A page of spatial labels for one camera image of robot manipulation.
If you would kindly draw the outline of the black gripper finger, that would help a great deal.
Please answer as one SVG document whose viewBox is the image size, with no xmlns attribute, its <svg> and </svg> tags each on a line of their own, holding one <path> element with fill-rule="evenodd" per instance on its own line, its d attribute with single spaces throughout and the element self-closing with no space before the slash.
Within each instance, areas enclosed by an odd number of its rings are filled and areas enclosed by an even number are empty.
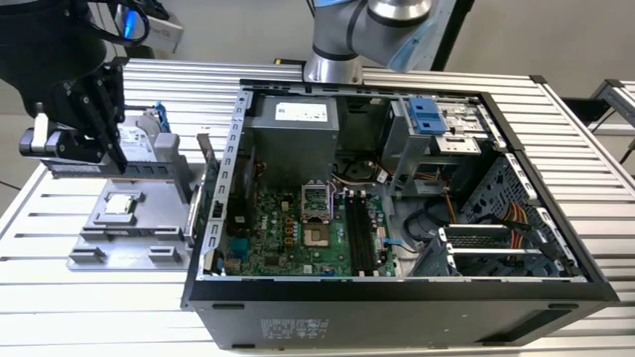
<svg viewBox="0 0 635 357">
<path fill-rule="evenodd" d="M 119 143 L 119 124 L 125 121 L 126 64 L 126 59 L 114 59 L 87 76 L 57 85 L 53 92 L 53 121 L 59 127 L 75 129 L 99 142 L 105 149 L 103 161 L 111 160 L 109 165 L 117 174 L 127 167 Z"/>
<path fill-rule="evenodd" d="M 105 149 L 94 138 L 78 130 L 59 127 L 47 114 L 38 114 L 34 127 L 26 130 L 19 142 L 23 156 L 63 163 L 101 164 Z"/>
</svg>

